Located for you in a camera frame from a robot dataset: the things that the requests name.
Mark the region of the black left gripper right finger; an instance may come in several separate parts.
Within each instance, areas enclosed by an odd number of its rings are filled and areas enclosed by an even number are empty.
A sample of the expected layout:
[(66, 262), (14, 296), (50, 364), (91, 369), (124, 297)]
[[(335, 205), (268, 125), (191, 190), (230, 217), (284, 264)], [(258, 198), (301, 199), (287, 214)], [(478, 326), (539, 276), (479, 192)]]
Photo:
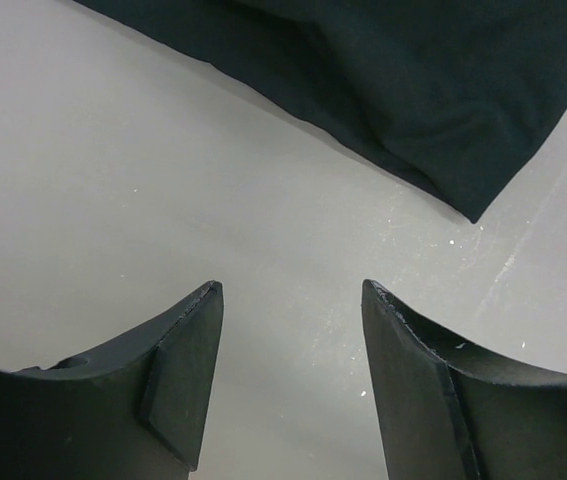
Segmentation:
[(475, 344), (372, 280), (362, 324), (390, 478), (567, 479), (567, 374)]

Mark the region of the black t shirt flower print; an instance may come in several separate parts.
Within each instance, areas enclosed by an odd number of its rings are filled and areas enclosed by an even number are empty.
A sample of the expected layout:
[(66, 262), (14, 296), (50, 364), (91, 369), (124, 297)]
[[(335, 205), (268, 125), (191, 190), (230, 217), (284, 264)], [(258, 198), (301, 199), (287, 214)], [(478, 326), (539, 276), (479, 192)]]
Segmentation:
[(567, 1), (92, 1), (477, 221), (567, 110)]

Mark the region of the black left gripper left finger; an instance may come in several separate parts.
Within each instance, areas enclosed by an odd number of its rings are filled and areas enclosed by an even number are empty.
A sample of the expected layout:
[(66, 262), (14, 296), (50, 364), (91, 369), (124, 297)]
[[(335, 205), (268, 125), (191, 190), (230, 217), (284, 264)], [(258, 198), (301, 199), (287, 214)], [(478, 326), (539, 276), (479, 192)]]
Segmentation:
[(209, 281), (50, 368), (0, 370), (0, 479), (187, 478), (222, 322), (222, 286)]

